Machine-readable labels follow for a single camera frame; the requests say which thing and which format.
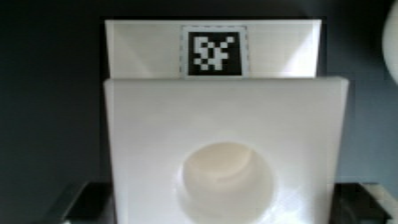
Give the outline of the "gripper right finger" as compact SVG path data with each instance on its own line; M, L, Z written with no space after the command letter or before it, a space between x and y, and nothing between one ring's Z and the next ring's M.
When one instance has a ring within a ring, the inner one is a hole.
M338 183L330 224L398 224L398 202L378 183Z

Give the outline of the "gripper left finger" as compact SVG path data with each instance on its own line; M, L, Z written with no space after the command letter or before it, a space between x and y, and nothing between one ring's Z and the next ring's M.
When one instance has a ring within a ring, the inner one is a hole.
M66 187L41 218L41 224L114 224L108 182L85 182Z

